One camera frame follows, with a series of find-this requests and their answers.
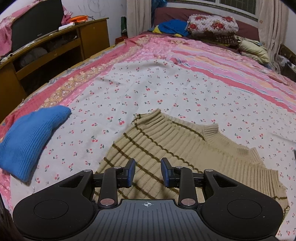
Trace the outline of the cluttered nightstand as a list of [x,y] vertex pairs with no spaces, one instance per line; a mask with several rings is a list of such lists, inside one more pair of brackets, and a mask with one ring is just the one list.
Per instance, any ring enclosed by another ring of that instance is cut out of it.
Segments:
[[295,82],[295,53],[284,44],[281,44],[276,59],[280,66],[281,75]]

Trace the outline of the black television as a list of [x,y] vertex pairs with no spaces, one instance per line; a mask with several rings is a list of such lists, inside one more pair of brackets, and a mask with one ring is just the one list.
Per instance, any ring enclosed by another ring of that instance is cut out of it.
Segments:
[[14,52],[33,40],[58,30],[62,26],[63,16],[61,0],[38,3],[13,22],[11,50]]

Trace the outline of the blue cloth pile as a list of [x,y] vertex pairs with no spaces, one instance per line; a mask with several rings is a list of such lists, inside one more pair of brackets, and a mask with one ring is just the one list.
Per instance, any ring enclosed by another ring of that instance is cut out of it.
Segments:
[[187,22],[182,20],[170,20],[159,23],[148,30],[157,34],[169,34],[177,37],[188,37]]

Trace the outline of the beige striped knit sweater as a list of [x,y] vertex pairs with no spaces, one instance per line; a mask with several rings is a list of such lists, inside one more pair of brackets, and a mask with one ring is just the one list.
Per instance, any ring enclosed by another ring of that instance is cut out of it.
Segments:
[[132,187],[120,191],[119,198],[177,199],[178,188],[164,185],[162,158],[196,173],[214,169],[275,199],[284,213],[290,209],[278,172],[265,167],[255,148],[236,144],[219,131],[217,124],[189,123],[159,109],[137,114],[129,129],[111,145],[97,171],[125,166],[129,159],[135,159]]

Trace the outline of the bright blue folded knit garment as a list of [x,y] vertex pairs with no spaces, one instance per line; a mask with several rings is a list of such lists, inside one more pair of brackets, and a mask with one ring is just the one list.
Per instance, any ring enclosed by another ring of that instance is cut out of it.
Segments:
[[41,108],[19,118],[1,142],[1,169],[23,182],[28,182],[52,133],[70,114],[68,107],[58,105]]

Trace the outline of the beige curtain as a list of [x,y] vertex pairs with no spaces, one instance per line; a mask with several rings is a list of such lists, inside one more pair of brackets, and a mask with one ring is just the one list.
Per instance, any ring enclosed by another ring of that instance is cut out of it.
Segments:
[[126,20],[129,38],[147,31],[151,27],[151,0],[127,0]]
[[280,72],[276,56],[285,39],[288,7],[279,0],[262,0],[258,2],[256,14],[260,42],[267,49],[272,69]]

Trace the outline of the pink floral bed sheet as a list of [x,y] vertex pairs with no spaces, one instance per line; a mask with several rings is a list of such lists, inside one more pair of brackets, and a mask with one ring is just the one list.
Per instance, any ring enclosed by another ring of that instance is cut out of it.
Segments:
[[276,170],[290,209],[277,233],[295,239],[295,83],[256,61],[200,41],[142,35],[52,79],[1,125],[41,108],[71,110],[44,146],[30,180],[1,172],[9,211],[23,198],[85,169],[98,168],[137,114],[162,113],[217,124],[236,144],[255,148]]

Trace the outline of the pale green pillow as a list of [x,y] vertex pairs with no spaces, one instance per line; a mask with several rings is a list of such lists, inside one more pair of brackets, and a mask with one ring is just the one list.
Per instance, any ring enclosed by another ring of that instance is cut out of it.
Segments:
[[263,44],[257,40],[236,36],[241,55],[252,58],[262,65],[270,62],[269,54]]

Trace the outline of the wooden TV cabinet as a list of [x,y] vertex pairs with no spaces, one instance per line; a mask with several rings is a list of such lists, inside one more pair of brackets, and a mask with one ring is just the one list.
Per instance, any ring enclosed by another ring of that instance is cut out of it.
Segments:
[[107,19],[52,32],[1,63],[1,120],[60,72],[108,48]]

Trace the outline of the orange item on cabinet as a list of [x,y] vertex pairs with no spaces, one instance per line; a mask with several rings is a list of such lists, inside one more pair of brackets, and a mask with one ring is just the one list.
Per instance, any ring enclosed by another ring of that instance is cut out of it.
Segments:
[[88,16],[74,16],[72,18],[70,18],[69,22],[70,23],[82,23],[82,22],[86,22],[88,21]]

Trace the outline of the maroon sofa back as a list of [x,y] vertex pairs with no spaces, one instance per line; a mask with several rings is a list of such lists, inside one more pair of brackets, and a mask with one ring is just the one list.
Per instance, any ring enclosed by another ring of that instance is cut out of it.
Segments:
[[[205,11],[200,11],[198,9],[186,9],[186,8],[172,8],[172,7],[163,7],[157,8],[154,13],[154,25],[158,25],[162,22],[167,22],[170,20],[189,20],[191,15],[215,15]],[[245,37],[252,40],[259,41],[258,28],[254,27],[248,23],[240,21],[234,14],[226,14],[226,16],[231,16],[236,20],[238,24],[239,31],[237,35]]]

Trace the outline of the red floral folded quilt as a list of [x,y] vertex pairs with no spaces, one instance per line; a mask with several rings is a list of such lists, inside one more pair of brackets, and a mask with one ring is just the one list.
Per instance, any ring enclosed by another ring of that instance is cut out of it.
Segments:
[[237,45],[236,33],[239,27],[231,16],[191,15],[186,30],[196,40],[207,40],[229,46]]

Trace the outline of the left beige curtain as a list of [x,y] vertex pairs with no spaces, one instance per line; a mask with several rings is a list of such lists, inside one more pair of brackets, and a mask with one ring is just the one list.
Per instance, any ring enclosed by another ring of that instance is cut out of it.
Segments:
[[126,20],[129,38],[147,31],[151,27],[151,0],[127,0]]

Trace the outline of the right beige curtain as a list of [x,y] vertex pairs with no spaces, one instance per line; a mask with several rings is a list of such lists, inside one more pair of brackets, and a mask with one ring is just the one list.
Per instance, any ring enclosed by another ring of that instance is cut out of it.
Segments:
[[285,39],[288,7],[279,0],[262,0],[258,2],[256,14],[260,42],[267,49],[272,69],[280,72],[276,56]]

